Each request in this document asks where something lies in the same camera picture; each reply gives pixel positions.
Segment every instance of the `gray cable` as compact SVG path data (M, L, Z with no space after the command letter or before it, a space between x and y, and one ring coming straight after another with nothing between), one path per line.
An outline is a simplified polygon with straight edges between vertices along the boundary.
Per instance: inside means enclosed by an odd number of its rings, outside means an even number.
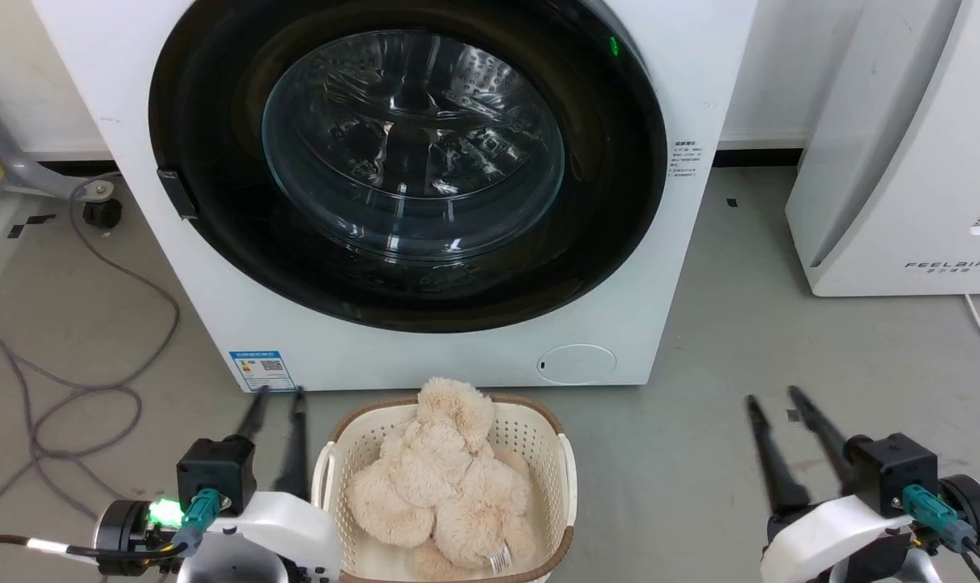
M50 491L52 491L59 498L67 502L68 505L73 507L73 509L78 510L78 512L82 513L86 517L90 517L90 519L93 521L96 521L98 519L97 514L94 513L93 510L88 509L86 505L83 505L82 502L79 502L78 500L73 498L71 495L69 495L64 490L62 490L56 483L54 483L52 479L50 479L50 477L47 476L47 473L45 472L45 469L43 469L43 466L40 464L40 461L47 460L47 458L53 458L53 460L64 460L68 462L73 462L73 464L78 466L80 470L83 470L83 473L87 474L87 477L90 477L90 479L93 480L94 483L97 483L99 487L102 487L107 492L109 492L109 494L111 494L113 498L126 498L124 495L117 493L115 488L109 486L107 483L104 482L104 480L99 479L97 474L91 471L91 469L87 467L87 464L83 462L83 457L86 457L87 455L90 455L92 453L98 453L98 451L101 451L102 449L116 445L116 443L119 443L120 440L123 440L125 436L129 435L130 432L132 432L134 428L137 427L138 421L141 420L141 413L142 413L141 395L137 394L137 392L135 392L134 389L131 389L126 385L131 381L133 381L134 379L137 379L137 377L141 376L141 374L145 372L145 370L150 368L152 363L154 363L156 359L160 357L160 354L163 354L163 350L165 350L167 344L169 344L169 340L173 338L173 335L177 331L177 326L180 322L180 305L177 303L177 300L174 299L174 296L169 295L168 291L165 291L165 289L158 287L157 284L153 283L152 281L149 281L145 277L139 276L138 274L131 272L131 270L124 268L124 266L118 265L116 262L110 261L108 258L105 257L105 255L102 255L100 252L98 252L97 249L94 248L93 245L91 245L89 240L87 240L87 237L83 235L82 230L79 229L78 223L76 223L75 203L76 200L79 199L80 193L82 193L83 188L87 187L87 185L91 184L91 182L93 181L105 180L105 178L113 178L119 176L120 176L119 172L108 172L105 174L100 174L100 176L97 177L88 178L85 181L80 181L79 184L76 185L76 188L73 189L71 193L69 193L69 207L68 207L69 220L72 222L72 230L73 232L76 233L76 236L79 237L80 242L83 242L83 244L87 247L87 250L93 253L95 257L97 257L103 263L105 263L106 266L111 266L111 268L115 270L119 270L120 273L130 276L135 280L138 280L139 282L147 285L147 287L154 289L154 291L156 291L156 294L160 295L161 298L169 302L169 305L173 307L173 322L169 326L169 332L167 332L167 334L163 338L163 341L161 341L161 343L158 344L156 350L153 351L153 353L149 355L149 357L146 358L145 361L142 362L141 366L138 366L137 369L135 369L130 374L127 374L127 376L123 377L123 379L112 381L112 383L104 383L100 385L85 385L82 383L75 383L74 381L69 381L67 379L62 379L61 377L58 377L57 374L47 372L47 370L40 368L40 366L37 366L33 362L28 361L26 358L21 357L21 355L16 354L15 351L12 351L11 348L6 346L4 340L2 340L0 337L0 351L4 355L5 359L7 359L11 371L15 376L15 379L19 382L19 390L21 391L21 396L23 396L23 416L24 416L24 421L26 421L28 442L30 442L30 461L26 462L26 465L19 468L19 471L16 471L14 474L12 474L12 476L8 480L6 480L5 483L2 484L2 486L0 487L0 499L3 498L4 495L9 492L9 490L11 490L11 487L13 486L15 481L19 480L20 477L23 476L23 474L26 474L26 472L28 472L28 470L30 469L36 469L37 473L40 476L40 479L45 481L45 484L47 484L47 487L50 488ZM72 388L73 389L72 394L69 394L65 398L61 399L61 401L54 403L54 405L52 405L51 407L49 407L49 409L43 412L43 414L41 414L39 418L34 419L32 407L31 407L30 389L28 388L26 377L23 375L23 372L21 372L21 369L19 368L20 364L22 364L23 366L27 366L27 368L30 368L31 370L35 370L35 372L42 374L42 376L47 377L47 379L56 381L56 383L64 385L65 387ZM134 419L132 419L130 423L126 425L126 428L122 429L122 431L120 431L119 434L113 436L113 438L104 440L104 442L101 442L97 445L86 447L79 451L64 451L64 450L57 450L57 449L49 449L44 447L40 443L40 439L39 439L40 427L43 423L45 423L47 419L50 418L50 416L52 416L54 413L57 413L60 409L62 409L62 407L69 405L69 403L76 402L78 401L78 399L85 398L85 396L87 395L98 394L99 392L102 391L120 392L120 394L130 396L131 399L134 399L134 406L135 406Z

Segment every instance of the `teddy bear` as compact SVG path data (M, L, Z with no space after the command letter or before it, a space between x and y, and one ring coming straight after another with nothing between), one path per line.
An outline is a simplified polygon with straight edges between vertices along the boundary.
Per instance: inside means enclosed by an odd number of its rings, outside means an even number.
M424 579L464 579L501 552L535 552L526 460L491 448L493 418L493 402L475 387L431 379L415 418L390 431L379 460L347 486L360 528L387 545L413 547Z

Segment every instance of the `front-loading washing machine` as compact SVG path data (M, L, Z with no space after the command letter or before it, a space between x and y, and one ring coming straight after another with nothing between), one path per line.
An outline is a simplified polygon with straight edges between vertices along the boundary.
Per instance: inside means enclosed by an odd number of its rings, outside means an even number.
M34 0L239 385L649 379L754 0Z

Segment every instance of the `white plastic basket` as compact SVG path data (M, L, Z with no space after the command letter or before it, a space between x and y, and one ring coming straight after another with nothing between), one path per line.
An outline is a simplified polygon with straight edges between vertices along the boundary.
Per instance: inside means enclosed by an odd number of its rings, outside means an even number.
M545 406L513 395L491 395L496 416L490 444L511 447L530 464L534 503L530 515L537 553L516 562L500 576L491 569L474 572L473 581L523 583L546 581L565 557L576 520L576 462L561 424ZM347 415L331 434L313 468L311 501L335 520L345 547L339 580L353 583L415 581L412 549L383 545L353 520L346 486L354 472L378 458L386 433L415 416L417 398L375 402Z

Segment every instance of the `brown basket rim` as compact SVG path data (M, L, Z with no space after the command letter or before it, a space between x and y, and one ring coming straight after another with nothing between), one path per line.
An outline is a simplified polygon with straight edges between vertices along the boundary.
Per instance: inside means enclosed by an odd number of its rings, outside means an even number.
M516 395L516 394L489 394L491 401L508 403L508 405L521 405L527 406L530 409L537 411L544 417L547 422L552 426L556 434L564 434L563 428L561 428L561 421L558 420L556 414L552 413L552 410L548 409L541 402L534 401L534 399L527 398L526 396ZM368 405L358 406L353 411L346 413L345 417L339 421L339 424L335 425L334 429L331 429L331 435L328 436L328 440L332 442L338 442L339 438L346 431L346 427L353 421L357 421L358 417L365 413L371 413L379 409L389 409L391 406L404 406L404 405L417 405L419 403L419 398L415 396L406 396L405 398L386 398L382 401L375 401L368 403Z
M530 409L540 413L549 424L552 425L552 429L556 434L564 434L563 428L561 428L561 421L558 421L556 414L552 413L552 410L548 409L541 402L536 402L534 399L526 398L526 396L516 395L516 394L490 394L490 399L494 402L508 403L509 405L521 405L528 406ZM404 405L417 405L419 398L417 395L409 396L409 398L387 398L382 399L382 401L371 402L365 406L358 406L353 411L346 414L338 425L331 431L331 436L328 440L332 442L338 442L339 437L342 436L343 432L346 431L346 427L353 421L356 421L358 417L361 417L364 413L370 413L379 409L386 409L390 406L404 406ZM548 557L548 560L544 561L544 564L537 568L531 569L527 572L517 572L515 575L502 575L500 577L491 577L489 579L465 579L460 581L445 581L442 583L528 583L530 581L538 580L541 577L547 575L554 571L560 564L561 560L565 558L565 554L569 552L569 547L573 543L573 527L565 527L563 535L561 535L561 541L558 543L558 548L552 556ZM349 572L341 571L339 572L339 581L342 583L401 583L395 580L389 579L367 579L364 577L357 577L350 575Z

